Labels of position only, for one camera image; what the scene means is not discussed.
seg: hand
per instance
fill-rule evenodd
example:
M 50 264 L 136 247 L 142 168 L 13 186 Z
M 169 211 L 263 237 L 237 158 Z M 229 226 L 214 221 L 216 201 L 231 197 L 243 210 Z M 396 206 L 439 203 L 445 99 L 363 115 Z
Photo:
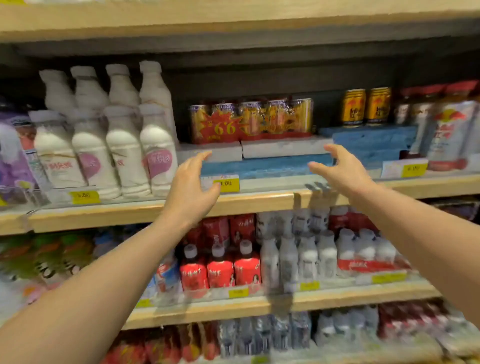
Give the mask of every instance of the hand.
M 336 166 L 327 167 L 321 163 L 310 162 L 308 167 L 312 173 L 324 177 L 341 194 L 351 198 L 360 191 L 376 185 L 357 157 L 344 147 L 327 144 L 324 148 L 330 152 L 333 158 L 337 159 Z
M 178 218 L 188 229 L 205 217 L 220 196 L 219 183 L 205 192 L 200 186 L 202 162 L 211 154 L 199 153 L 179 165 L 165 202 L 163 213 Z

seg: shelf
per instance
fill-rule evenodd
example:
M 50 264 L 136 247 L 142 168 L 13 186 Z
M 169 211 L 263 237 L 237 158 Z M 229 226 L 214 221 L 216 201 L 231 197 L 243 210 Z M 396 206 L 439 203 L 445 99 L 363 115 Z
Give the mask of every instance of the shelf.
M 31 210 L 19 206 L 0 212 L 0 235 L 23 234 L 30 231 L 27 214 Z
M 480 194 L 480 174 L 420 178 L 380 182 L 413 198 Z M 220 196 L 208 216 L 288 210 L 312 206 L 348 205 L 348 199 L 336 192 L 300 189 L 268 193 L 226 194 Z M 100 226 L 152 222 L 164 201 L 130 202 L 100 206 L 42 209 L 28 216 L 35 232 L 85 229 Z
M 473 18 L 471 0 L 177 0 L 0 5 L 1 42 L 299 29 Z
M 223 320 L 269 313 L 308 311 L 358 304 L 406 301 L 440 297 L 427 281 L 349 287 L 332 290 L 219 300 L 190 305 L 135 309 L 123 330 L 176 325 L 189 322 Z

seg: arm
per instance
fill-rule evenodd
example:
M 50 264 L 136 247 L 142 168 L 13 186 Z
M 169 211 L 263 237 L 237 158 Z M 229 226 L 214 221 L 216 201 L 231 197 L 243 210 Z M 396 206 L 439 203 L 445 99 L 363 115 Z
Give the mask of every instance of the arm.
M 163 256 L 213 207 L 200 169 L 210 152 L 179 166 L 157 220 L 102 256 L 0 329 L 5 363 L 97 364 L 109 349 Z
M 311 171 L 348 197 L 425 278 L 480 326 L 480 226 L 376 184 L 342 146 L 325 149 L 338 164 L 311 162 Z

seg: gold can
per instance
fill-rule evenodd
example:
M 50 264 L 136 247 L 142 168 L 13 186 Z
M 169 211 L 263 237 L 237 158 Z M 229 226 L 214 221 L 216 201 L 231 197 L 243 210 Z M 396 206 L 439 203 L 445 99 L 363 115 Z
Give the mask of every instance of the gold can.
M 208 118 L 207 105 L 190 105 L 188 106 L 190 112 L 190 122 L 192 125 L 192 142 L 194 144 L 201 143 L 203 136 L 201 130 L 205 127 L 204 123 Z
M 239 114 L 242 117 L 241 129 L 248 136 L 256 136 L 262 132 L 264 113 L 259 101 L 242 102 L 239 107 Z
M 363 123 L 365 99 L 367 93 L 364 88 L 348 90 L 343 97 L 341 121 L 345 127 L 357 127 Z
M 392 90 L 389 87 L 370 90 L 367 103 L 367 125 L 376 126 L 386 123 L 390 113 L 391 95 Z
M 282 134 L 287 125 L 287 101 L 270 100 L 267 102 L 265 120 L 270 134 Z
M 311 133 L 313 100 L 311 98 L 292 100 L 292 109 L 294 113 L 293 131 L 298 133 Z

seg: right hand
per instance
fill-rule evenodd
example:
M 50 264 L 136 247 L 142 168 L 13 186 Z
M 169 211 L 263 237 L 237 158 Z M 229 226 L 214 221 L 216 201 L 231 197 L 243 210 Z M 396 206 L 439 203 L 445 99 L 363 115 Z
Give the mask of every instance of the right hand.
M 194 227 L 212 209 L 220 196 L 220 184 L 202 191 L 200 171 L 211 151 L 198 153 L 179 165 L 168 193 L 163 213 L 173 216 L 186 229 Z
M 337 159 L 337 164 L 327 167 L 322 163 L 310 162 L 308 167 L 312 173 L 324 177 L 332 187 L 349 198 L 375 185 L 362 163 L 344 147 L 327 144 L 324 148 Z

